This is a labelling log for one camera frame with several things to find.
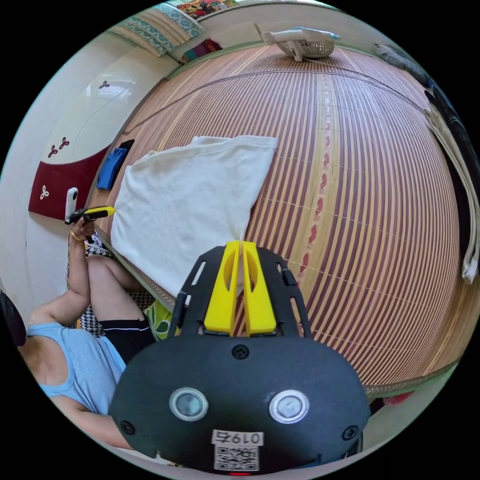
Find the gold bangle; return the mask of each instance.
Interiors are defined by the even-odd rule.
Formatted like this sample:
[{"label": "gold bangle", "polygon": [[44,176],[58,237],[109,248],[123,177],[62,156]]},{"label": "gold bangle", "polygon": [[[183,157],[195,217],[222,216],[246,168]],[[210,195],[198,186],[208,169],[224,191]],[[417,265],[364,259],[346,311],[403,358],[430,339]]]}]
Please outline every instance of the gold bangle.
[{"label": "gold bangle", "polygon": [[70,233],[77,242],[80,242],[81,244],[85,243],[83,240],[80,240],[71,230],[70,230]]}]

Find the white towel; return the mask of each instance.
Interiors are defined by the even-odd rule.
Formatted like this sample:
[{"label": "white towel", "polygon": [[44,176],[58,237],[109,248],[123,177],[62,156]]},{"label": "white towel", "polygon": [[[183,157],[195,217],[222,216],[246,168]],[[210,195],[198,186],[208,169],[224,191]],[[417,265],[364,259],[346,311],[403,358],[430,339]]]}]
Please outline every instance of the white towel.
[{"label": "white towel", "polygon": [[479,273],[480,257],[480,203],[475,192],[474,184],[469,174],[465,160],[457,143],[437,108],[430,104],[429,110],[423,113],[428,125],[438,142],[442,145],[450,161],[453,163],[460,180],[465,188],[470,210],[470,239],[463,257],[461,275],[466,283],[471,285]]},{"label": "white towel", "polygon": [[276,148],[272,137],[201,136],[150,151],[125,169],[112,247],[176,297],[200,255],[244,239]]}]

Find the hand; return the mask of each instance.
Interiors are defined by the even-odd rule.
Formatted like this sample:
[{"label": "hand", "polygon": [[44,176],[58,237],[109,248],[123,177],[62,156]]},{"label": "hand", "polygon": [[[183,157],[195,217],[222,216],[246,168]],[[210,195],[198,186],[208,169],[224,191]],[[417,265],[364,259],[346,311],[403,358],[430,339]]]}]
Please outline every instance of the hand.
[{"label": "hand", "polygon": [[78,240],[85,242],[87,237],[91,237],[95,232],[95,225],[92,221],[85,222],[83,217],[73,224],[71,232]]}]

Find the qr code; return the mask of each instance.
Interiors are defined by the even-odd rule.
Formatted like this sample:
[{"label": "qr code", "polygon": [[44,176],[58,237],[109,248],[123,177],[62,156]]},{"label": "qr code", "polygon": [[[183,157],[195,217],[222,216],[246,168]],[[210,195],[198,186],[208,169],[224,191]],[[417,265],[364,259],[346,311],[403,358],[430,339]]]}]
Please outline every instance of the qr code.
[{"label": "qr code", "polygon": [[259,448],[215,445],[214,468],[224,472],[257,472]]}]

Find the white fan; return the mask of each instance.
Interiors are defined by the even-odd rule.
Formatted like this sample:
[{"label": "white fan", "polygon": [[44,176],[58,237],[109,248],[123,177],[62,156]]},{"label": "white fan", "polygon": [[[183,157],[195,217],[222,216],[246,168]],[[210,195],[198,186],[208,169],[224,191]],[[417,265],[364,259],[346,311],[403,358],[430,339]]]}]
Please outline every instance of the white fan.
[{"label": "white fan", "polygon": [[262,33],[261,39],[267,45],[277,44],[283,52],[301,62],[304,58],[328,57],[334,51],[335,41],[340,40],[340,37],[331,31],[299,26],[290,30]]}]

